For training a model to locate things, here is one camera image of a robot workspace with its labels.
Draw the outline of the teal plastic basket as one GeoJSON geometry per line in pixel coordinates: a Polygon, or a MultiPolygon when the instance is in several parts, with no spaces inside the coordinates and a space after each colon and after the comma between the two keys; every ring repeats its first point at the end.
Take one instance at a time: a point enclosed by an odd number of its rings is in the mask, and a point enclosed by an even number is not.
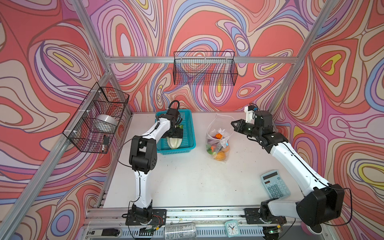
{"type": "Polygon", "coordinates": [[[179,110],[182,121],[172,130],[172,135],[161,138],[157,142],[157,152],[162,155],[189,153],[196,147],[196,138],[192,112],[179,110]]]}

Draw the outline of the clear zip top bag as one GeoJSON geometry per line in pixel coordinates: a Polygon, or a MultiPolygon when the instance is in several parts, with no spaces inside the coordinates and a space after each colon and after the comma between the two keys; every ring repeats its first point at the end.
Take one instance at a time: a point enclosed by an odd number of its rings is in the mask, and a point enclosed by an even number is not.
{"type": "Polygon", "coordinates": [[[214,120],[209,124],[205,138],[205,146],[213,145],[216,147],[215,155],[212,156],[208,154],[213,160],[219,151],[223,151],[227,154],[227,159],[222,162],[225,163],[228,160],[231,150],[230,138],[234,133],[234,128],[231,125],[231,122],[234,120],[235,119],[231,116],[216,114],[214,120]],[[223,137],[221,139],[217,139],[215,138],[216,134],[221,134],[223,137]]]}

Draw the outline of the brown potato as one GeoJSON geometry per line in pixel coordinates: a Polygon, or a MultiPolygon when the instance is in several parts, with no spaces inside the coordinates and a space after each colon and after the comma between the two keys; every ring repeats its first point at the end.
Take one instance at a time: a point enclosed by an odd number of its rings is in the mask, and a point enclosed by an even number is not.
{"type": "Polygon", "coordinates": [[[227,159],[227,154],[223,151],[219,151],[217,155],[214,157],[216,161],[225,161],[227,159]]]}

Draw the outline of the green lettuce leaf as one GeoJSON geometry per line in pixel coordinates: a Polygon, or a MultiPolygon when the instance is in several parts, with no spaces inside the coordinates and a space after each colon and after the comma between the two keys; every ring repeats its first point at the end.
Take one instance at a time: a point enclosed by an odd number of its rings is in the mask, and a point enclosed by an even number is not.
{"type": "Polygon", "coordinates": [[[169,138],[169,137],[167,137],[167,144],[172,150],[178,149],[181,146],[182,141],[183,141],[182,138],[169,138]]]}

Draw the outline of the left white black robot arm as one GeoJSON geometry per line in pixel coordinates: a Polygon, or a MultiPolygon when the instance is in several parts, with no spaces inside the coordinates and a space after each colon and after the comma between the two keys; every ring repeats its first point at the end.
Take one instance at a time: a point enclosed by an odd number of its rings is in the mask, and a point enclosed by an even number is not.
{"type": "Polygon", "coordinates": [[[157,143],[162,137],[171,137],[176,132],[180,113],[169,108],[166,113],[157,116],[154,124],[140,136],[131,140],[129,164],[135,173],[136,199],[128,210],[126,225],[149,224],[153,216],[153,198],[150,193],[148,178],[158,160],[157,143]]]}

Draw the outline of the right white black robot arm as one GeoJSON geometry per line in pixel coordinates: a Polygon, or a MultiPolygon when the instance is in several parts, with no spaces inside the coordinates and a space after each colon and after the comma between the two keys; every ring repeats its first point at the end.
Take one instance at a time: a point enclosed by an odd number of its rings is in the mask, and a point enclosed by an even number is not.
{"type": "Polygon", "coordinates": [[[270,223],[278,217],[300,219],[307,230],[314,235],[322,233],[322,226],[341,216],[345,190],[338,184],[331,184],[320,176],[294,150],[289,140],[274,129],[272,114],[260,110],[256,105],[245,107],[245,119],[231,123],[235,132],[258,143],[268,154],[277,159],[294,178],[302,192],[302,199],[285,201],[277,184],[267,179],[271,198],[263,201],[258,217],[270,223]]]}

